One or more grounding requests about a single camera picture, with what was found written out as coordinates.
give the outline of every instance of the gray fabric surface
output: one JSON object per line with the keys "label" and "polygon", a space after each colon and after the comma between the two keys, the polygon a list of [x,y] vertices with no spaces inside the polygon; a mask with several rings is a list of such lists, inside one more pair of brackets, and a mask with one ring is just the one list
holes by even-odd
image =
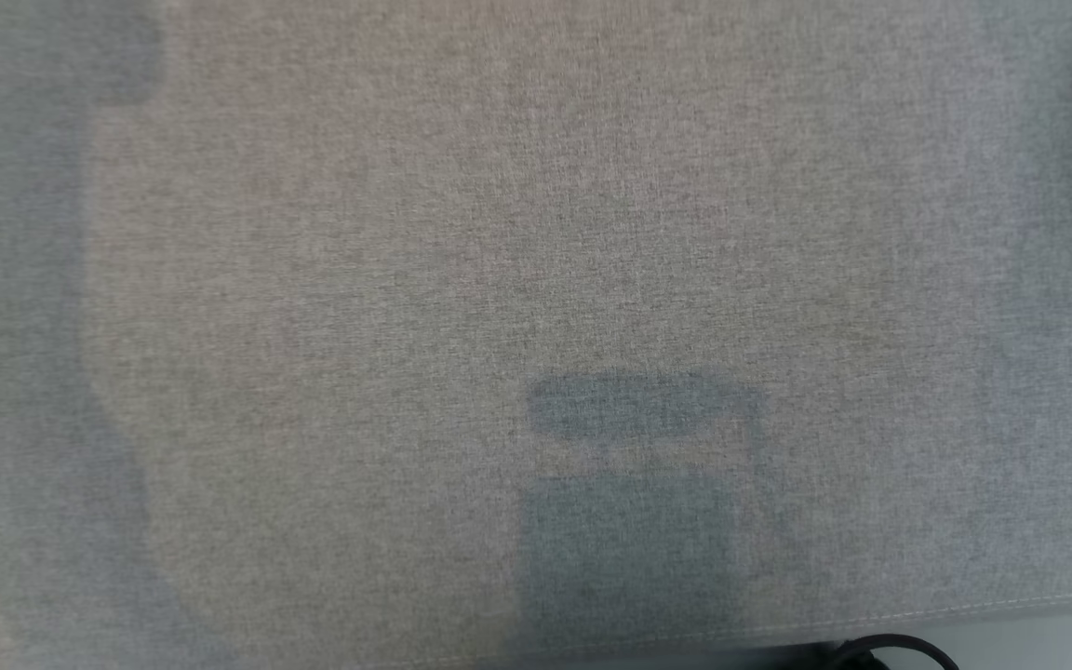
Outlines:
{"label": "gray fabric surface", "polygon": [[0,667],[1072,608],[1072,3],[0,1]]}

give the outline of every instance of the black cable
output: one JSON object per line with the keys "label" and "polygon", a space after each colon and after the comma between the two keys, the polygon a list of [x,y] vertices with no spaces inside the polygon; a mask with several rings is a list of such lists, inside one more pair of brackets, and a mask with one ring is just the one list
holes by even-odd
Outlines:
{"label": "black cable", "polygon": [[836,670],[843,662],[851,658],[863,656],[864,653],[872,652],[872,650],[885,647],[910,649],[912,652],[923,653],[929,658],[935,659],[937,665],[940,665],[943,670],[958,670],[956,662],[950,660],[950,657],[946,656],[946,653],[941,652],[940,649],[935,647],[935,645],[927,643],[927,641],[921,638],[900,636],[896,635],[896,632],[888,632],[888,635],[882,636],[867,636],[866,638],[859,638],[859,640],[848,641],[845,645],[837,647],[834,656],[831,656],[820,667],[820,670]]}

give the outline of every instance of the seam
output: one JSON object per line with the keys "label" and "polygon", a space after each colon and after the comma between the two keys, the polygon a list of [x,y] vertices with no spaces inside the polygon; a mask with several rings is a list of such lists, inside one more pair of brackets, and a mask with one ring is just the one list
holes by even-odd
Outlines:
{"label": "seam", "polygon": [[825,621],[807,621],[804,624],[772,624],[772,626],[745,626],[742,628],[715,629],[714,631],[680,632],[680,635],[625,640],[625,641],[617,641],[616,643],[561,645],[561,647],[533,649],[533,650],[527,650],[527,652],[513,653],[513,654],[510,653],[480,654],[480,656],[446,656],[446,657],[420,658],[416,660],[364,662],[364,665],[341,666],[340,668],[341,670],[375,670],[378,669],[379,667],[455,666],[455,665],[460,665],[460,662],[472,661],[472,660],[516,658],[516,657],[533,656],[533,654],[587,652],[589,650],[601,650],[601,649],[614,649],[614,650],[635,649],[635,647],[641,647],[641,645],[655,645],[658,643],[666,643],[667,641],[674,641],[674,640],[756,638],[756,637],[770,636],[772,635],[772,632],[775,631],[803,631],[803,629],[816,630],[816,629],[824,629],[837,626],[852,626],[853,624],[872,624],[872,623],[877,623],[878,621],[939,619],[939,617],[953,616],[956,613],[966,613],[966,611],[974,611],[977,613],[978,611],[1026,610],[1026,608],[1042,607],[1058,602],[1072,602],[1072,594],[1062,594],[1055,596],[1036,596],[1036,597],[1015,598],[1015,599],[999,599],[999,601],[976,602],[976,605],[941,607],[941,608],[936,608],[936,610],[902,611],[902,613],[896,613],[896,614],[877,614],[872,616],[858,616],[851,619],[829,619]]}

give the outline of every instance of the fabric texture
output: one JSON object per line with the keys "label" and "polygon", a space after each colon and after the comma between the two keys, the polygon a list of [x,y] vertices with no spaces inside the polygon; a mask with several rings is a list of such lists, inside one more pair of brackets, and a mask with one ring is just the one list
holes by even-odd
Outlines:
{"label": "fabric texture", "polygon": [[0,667],[1072,608],[1072,3],[0,0]]}

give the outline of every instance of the floor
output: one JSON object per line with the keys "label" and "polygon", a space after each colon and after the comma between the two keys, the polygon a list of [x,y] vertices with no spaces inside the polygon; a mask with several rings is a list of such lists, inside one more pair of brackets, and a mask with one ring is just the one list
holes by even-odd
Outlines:
{"label": "floor", "polygon": [[[1072,670],[1072,615],[961,624],[911,631],[932,641],[962,670]],[[936,670],[918,653],[878,654],[891,670]]]}

